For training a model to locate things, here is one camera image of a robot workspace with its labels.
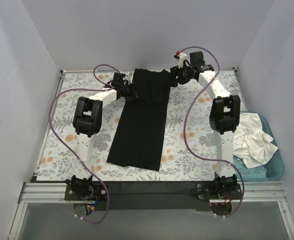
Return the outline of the black t shirt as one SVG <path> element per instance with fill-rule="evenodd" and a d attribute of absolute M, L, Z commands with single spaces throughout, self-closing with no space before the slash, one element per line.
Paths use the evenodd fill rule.
<path fill-rule="evenodd" d="M 107 162 L 159 171 L 163 152 L 171 74 L 135 69 L 137 97 L 125 102 Z"/>

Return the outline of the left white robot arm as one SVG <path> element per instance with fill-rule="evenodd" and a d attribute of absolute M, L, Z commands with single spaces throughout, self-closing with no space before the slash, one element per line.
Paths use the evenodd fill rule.
<path fill-rule="evenodd" d="M 70 187 L 70 192 L 81 200 L 100 197 L 99 189 L 93 187 L 93 176 L 86 162 L 93 156 L 94 136 L 101 129 L 104 107 L 121 97 L 132 100 L 137 96 L 134 85 L 124 73 L 114 73 L 112 80 L 104 88 L 106 90 L 90 97 L 81 96 L 77 100 L 73 117 L 72 125 L 77 139 L 76 154 L 80 160 L 71 179 L 65 182 Z"/>

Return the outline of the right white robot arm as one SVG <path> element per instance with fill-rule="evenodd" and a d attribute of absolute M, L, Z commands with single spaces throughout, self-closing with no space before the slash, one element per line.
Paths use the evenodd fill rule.
<path fill-rule="evenodd" d="M 171 85 L 177 87 L 196 80 L 212 101 L 209 114 L 209 125 L 214 132 L 216 158 L 214 163 L 214 180 L 199 183 L 191 192 L 200 200 L 211 197 L 224 199 L 231 197 L 237 190 L 237 176 L 233 164 L 233 139 L 240 123 L 241 100 L 238 95 L 229 93 L 218 80 L 220 69 L 206 64 L 200 48 L 186 55 L 177 51 L 174 58 L 178 64 L 170 69 Z"/>

